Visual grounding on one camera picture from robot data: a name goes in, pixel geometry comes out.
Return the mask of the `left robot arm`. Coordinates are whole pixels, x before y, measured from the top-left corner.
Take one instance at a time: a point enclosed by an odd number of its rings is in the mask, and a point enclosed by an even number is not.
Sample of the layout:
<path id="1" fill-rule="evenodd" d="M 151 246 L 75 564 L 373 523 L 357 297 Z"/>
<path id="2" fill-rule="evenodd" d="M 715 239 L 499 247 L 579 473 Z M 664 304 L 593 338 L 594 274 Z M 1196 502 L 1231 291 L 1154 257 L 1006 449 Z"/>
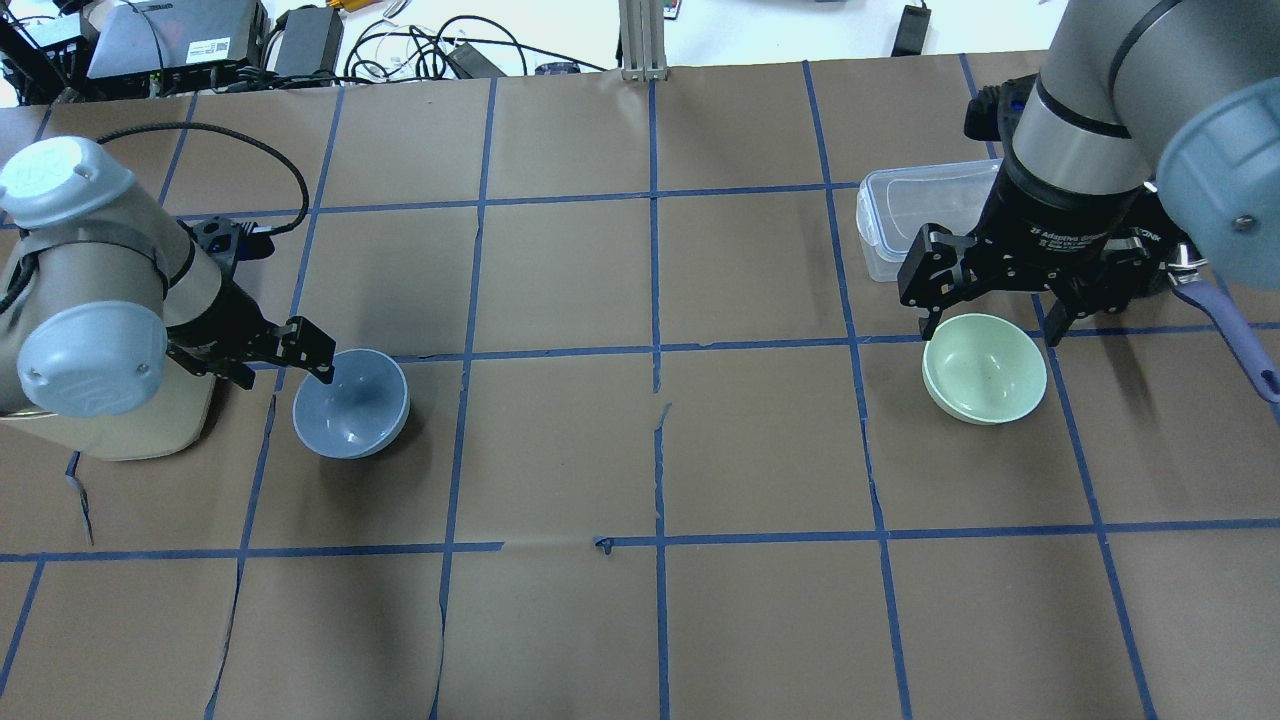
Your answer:
<path id="1" fill-rule="evenodd" d="M 79 136 L 22 149 L 1 186 L 19 233 L 3 268 L 4 415 L 132 413 L 169 363 L 243 389 L 257 363 L 333 380 L 334 340 L 303 316 L 270 322 L 234 278 L 284 225 L 182 222 Z"/>

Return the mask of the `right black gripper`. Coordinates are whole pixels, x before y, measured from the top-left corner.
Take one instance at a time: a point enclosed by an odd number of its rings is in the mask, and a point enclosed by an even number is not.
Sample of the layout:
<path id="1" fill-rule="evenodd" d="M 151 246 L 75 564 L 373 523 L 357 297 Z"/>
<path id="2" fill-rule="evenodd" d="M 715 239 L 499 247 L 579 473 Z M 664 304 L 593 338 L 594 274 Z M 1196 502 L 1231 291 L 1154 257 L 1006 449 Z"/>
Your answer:
<path id="1" fill-rule="evenodd" d="M 1147 187 L 1074 193 L 1005 160 L 969 234 L 936 223 L 919 228 L 899 268 L 899 301 L 915 310 L 929 341 L 957 304 L 1048 290 L 1044 342 L 1059 346 L 1078 320 L 1158 293 L 1161 265 L 1187 238 Z"/>

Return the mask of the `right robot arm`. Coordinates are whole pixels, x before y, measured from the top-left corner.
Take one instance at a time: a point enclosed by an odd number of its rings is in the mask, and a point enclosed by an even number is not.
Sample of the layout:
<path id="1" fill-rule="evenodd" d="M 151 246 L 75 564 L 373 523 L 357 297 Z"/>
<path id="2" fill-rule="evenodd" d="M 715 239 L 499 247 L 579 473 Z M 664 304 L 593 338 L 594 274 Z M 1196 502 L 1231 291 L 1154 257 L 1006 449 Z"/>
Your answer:
<path id="1" fill-rule="evenodd" d="M 923 340 L 957 304 L 1051 292 L 1056 345 L 1181 242 L 1277 288 L 1275 1 L 1070 1 L 1039 70 L 984 87 L 964 132 L 1004 158 L 975 225 L 924 224 L 899 269 Z"/>

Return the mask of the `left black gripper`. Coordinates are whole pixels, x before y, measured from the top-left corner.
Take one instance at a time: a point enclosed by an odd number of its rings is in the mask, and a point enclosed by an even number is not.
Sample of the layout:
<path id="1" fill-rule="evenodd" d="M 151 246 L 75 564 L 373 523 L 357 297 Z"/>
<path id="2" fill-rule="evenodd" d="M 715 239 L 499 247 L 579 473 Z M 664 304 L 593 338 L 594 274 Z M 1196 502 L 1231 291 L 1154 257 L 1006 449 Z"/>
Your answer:
<path id="1" fill-rule="evenodd" d="M 264 260 L 275 252 L 271 232 L 228 217 L 183 228 L 198 249 L 195 256 L 214 263 L 219 284 L 202 314 L 166 329 L 169 359 L 192 375 L 214 374 L 246 391 L 256 382 L 251 363 L 301 369 L 329 386 L 335 375 L 335 341 L 306 316 L 271 324 L 257 301 L 234 281 L 239 263 Z"/>

